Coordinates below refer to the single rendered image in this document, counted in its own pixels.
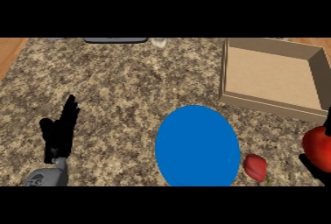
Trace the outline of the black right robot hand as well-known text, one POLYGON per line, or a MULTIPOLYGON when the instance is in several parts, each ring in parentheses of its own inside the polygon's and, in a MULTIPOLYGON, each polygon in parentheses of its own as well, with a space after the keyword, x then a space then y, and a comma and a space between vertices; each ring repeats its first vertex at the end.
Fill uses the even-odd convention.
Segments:
MULTIPOLYGON (((325 127, 325 134, 331 137, 331 108, 327 109, 327 115, 325 119, 325 123, 322 125, 325 127)), ((331 173, 323 172, 316 168, 316 166, 310 163, 305 153, 298 155, 298 159, 304 165, 304 168, 308 170, 314 179, 319 179, 325 186, 331 187, 331 173)))

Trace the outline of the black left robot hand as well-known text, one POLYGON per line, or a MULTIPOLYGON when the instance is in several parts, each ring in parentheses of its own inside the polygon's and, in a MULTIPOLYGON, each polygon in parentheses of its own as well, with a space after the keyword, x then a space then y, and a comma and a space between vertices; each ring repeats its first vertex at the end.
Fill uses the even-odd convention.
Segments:
POLYGON ((45 141, 44 163, 51 164, 56 158, 67 158, 72 148, 73 128, 78 119, 78 103, 75 96, 66 98, 60 117, 51 121, 42 118, 38 122, 45 141))

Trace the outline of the red tomato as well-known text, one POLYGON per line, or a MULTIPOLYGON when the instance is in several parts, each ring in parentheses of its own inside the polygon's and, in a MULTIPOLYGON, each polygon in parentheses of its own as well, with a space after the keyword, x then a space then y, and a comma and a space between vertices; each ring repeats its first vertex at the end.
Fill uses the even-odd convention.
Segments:
POLYGON ((304 133, 302 148, 314 167, 331 173, 331 136, 325 132, 326 128, 317 126, 304 133))

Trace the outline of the blue plate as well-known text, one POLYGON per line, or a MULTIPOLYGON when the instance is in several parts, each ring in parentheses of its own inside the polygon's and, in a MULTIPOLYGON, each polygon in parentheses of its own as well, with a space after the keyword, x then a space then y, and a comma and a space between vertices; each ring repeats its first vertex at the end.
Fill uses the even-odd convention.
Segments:
POLYGON ((240 163, 233 127, 200 105, 175 108, 155 137, 155 159, 169 186, 228 186, 240 163))

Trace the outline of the cardboard box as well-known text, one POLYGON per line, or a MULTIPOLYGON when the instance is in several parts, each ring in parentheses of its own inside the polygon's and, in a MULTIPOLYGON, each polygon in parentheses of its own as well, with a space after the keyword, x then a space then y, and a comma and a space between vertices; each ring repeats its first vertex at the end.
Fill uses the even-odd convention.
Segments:
POLYGON ((331 108, 331 66, 320 46, 271 38, 227 38, 223 103, 322 123, 331 108))

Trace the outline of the small red pepper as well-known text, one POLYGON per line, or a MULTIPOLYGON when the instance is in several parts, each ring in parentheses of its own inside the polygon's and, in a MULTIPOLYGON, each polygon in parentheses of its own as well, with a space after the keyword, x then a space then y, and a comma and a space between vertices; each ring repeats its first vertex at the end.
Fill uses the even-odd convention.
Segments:
POLYGON ((262 157, 255 154, 248 154, 242 161, 242 168, 245 174, 257 181, 268 183, 267 177, 267 163, 262 157))

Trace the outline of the dark grey appliance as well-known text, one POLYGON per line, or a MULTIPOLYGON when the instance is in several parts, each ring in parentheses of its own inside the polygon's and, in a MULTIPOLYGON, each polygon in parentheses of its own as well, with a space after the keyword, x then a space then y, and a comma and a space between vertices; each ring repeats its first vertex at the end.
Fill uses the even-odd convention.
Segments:
POLYGON ((138 44, 147 41, 147 38, 82 38, 90 44, 138 44))

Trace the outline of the pale glass object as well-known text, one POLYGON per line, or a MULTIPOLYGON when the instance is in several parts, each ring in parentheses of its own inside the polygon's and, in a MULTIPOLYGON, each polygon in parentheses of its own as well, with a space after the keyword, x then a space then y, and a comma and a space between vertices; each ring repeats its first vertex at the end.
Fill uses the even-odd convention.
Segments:
POLYGON ((155 47, 163 48, 166 45, 166 39, 165 38, 152 38, 150 43, 155 47))

